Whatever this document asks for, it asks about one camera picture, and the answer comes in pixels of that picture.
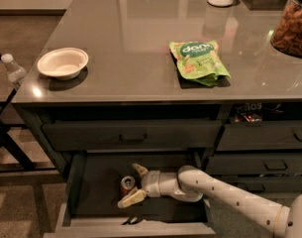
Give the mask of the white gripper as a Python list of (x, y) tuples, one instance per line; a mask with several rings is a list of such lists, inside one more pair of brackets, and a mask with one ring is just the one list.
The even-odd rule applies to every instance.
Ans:
[(142, 189), (134, 187), (128, 195), (124, 196), (119, 202), (119, 208), (127, 208), (131, 205), (142, 202), (148, 197), (161, 197), (159, 190), (160, 171), (149, 171), (146, 167), (137, 163), (132, 164), (133, 169), (142, 179)]

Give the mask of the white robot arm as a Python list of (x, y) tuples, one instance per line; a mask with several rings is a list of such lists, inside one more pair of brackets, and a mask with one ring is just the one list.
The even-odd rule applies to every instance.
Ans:
[(149, 171), (139, 164), (133, 164), (133, 169), (142, 179), (142, 187), (132, 188), (118, 202), (119, 208), (137, 204), (147, 196), (196, 202), (207, 195), (266, 229), (273, 238), (302, 238), (302, 194), (287, 207), (212, 178), (193, 166), (182, 166), (177, 173)]

